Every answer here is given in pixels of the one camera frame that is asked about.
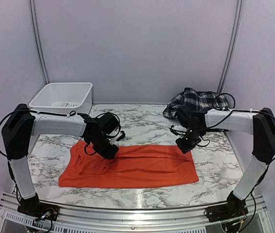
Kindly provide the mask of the black white plaid skirt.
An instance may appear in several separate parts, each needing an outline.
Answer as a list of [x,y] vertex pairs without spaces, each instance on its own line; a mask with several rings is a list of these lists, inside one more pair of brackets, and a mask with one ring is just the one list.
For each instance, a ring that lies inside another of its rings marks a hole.
[[212,91],[196,91],[191,87],[185,87],[183,92],[173,97],[163,111],[163,116],[168,119],[175,118],[176,112],[186,107],[193,112],[205,108],[227,108],[228,101],[225,96]]

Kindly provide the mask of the orange garment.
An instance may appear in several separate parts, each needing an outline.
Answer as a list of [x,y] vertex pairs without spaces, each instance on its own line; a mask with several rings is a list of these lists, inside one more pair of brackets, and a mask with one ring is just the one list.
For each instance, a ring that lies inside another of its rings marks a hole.
[[70,149],[70,161],[58,178],[60,187],[156,188],[199,181],[192,154],[173,145],[123,146],[112,160],[82,140]]

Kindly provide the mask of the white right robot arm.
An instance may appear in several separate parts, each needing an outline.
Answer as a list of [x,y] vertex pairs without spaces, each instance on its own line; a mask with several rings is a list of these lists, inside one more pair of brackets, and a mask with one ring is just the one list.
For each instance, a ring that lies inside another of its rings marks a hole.
[[245,205],[245,200],[265,176],[275,160],[275,116],[271,108],[260,110],[207,109],[189,112],[180,109],[176,113],[178,126],[170,131],[178,136],[176,144],[183,153],[193,150],[203,135],[212,129],[223,129],[232,134],[248,135],[247,149],[251,153],[240,181],[227,197],[223,206],[226,217],[234,217]]

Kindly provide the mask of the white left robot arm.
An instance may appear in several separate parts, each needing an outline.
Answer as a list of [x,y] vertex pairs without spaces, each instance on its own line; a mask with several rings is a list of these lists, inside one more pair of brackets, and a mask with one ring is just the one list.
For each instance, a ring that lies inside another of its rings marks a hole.
[[30,109],[24,103],[2,119],[0,134],[5,148],[4,155],[20,195],[19,204],[33,216],[39,216],[44,210],[28,165],[33,137],[43,134],[76,136],[83,139],[87,146],[92,145],[94,154],[104,159],[113,159],[119,150],[115,143],[125,136],[120,118],[111,112],[92,118],[76,111],[68,114],[43,112]]

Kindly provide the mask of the white plastic laundry bin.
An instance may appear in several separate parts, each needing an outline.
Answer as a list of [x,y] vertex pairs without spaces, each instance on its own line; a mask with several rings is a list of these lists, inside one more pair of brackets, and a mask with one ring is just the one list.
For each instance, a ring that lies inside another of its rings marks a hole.
[[50,83],[45,85],[29,103],[43,112],[68,114],[70,111],[89,114],[92,108],[92,83]]

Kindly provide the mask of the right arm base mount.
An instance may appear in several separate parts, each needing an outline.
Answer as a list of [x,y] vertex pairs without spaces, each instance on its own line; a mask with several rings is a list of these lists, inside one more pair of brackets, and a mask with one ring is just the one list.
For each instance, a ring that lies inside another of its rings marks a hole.
[[208,218],[209,222],[216,222],[222,220],[228,220],[248,214],[246,205],[242,205],[240,208],[235,208],[228,204],[220,204],[215,206],[209,206],[204,211],[204,216]]

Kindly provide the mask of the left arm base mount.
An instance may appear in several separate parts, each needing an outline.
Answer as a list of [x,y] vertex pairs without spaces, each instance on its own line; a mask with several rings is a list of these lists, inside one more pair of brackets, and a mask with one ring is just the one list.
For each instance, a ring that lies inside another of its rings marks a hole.
[[59,206],[43,202],[27,203],[19,205],[17,211],[35,218],[42,218],[44,214],[50,213],[47,218],[56,221],[59,213]]

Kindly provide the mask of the aluminium front frame rail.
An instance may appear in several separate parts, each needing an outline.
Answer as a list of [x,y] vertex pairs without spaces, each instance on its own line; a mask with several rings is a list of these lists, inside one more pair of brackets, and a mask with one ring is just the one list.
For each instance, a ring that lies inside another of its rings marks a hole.
[[57,220],[35,221],[17,211],[14,194],[0,199],[0,233],[274,233],[263,196],[246,201],[248,213],[210,222],[208,205],[165,209],[111,209],[58,204]]

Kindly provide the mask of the right aluminium corner post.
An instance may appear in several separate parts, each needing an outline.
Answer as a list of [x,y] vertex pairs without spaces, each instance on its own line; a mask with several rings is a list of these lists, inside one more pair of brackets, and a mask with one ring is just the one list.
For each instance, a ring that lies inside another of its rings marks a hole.
[[232,32],[231,32],[231,36],[228,44],[228,50],[226,53],[223,69],[221,72],[220,81],[217,88],[217,93],[221,93],[224,90],[224,86],[228,78],[230,66],[232,63],[234,51],[236,49],[236,45],[237,45],[237,41],[240,33],[243,4],[244,4],[243,0],[237,0],[236,2]]

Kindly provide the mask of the aluminium corner post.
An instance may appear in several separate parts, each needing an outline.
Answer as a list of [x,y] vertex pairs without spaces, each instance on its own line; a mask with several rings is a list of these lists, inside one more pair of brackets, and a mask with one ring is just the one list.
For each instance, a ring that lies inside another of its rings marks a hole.
[[33,29],[33,35],[34,35],[34,44],[35,49],[37,53],[38,63],[41,71],[41,75],[43,78],[43,82],[45,85],[50,83],[50,78],[43,54],[43,48],[40,38],[40,32],[39,32],[39,26],[38,26],[38,18],[37,18],[37,12],[36,12],[36,2],[35,0],[28,0],[29,3],[29,10],[30,10],[30,18],[31,18],[31,25]]
[[228,44],[228,50],[226,53],[223,69],[221,72],[220,81],[217,88],[217,93],[221,93],[224,90],[224,86],[228,78],[230,66],[232,63],[234,51],[236,49],[236,45],[237,45],[237,41],[240,33],[243,4],[244,4],[243,0],[237,0],[236,2],[232,32],[231,32],[231,36]]

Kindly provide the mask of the left aluminium corner post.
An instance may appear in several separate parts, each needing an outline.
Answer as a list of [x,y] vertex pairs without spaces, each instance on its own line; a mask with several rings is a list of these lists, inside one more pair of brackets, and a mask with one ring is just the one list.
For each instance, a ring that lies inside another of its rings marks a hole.
[[30,18],[31,18],[31,25],[33,29],[33,35],[34,35],[34,44],[35,49],[37,53],[38,63],[41,71],[41,75],[43,78],[43,82],[45,85],[50,83],[50,78],[43,54],[43,48],[40,38],[40,32],[39,32],[39,26],[38,26],[38,18],[37,18],[37,12],[36,12],[36,2],[35,0],[28,0],[29,3],[29,10],[30,10]]

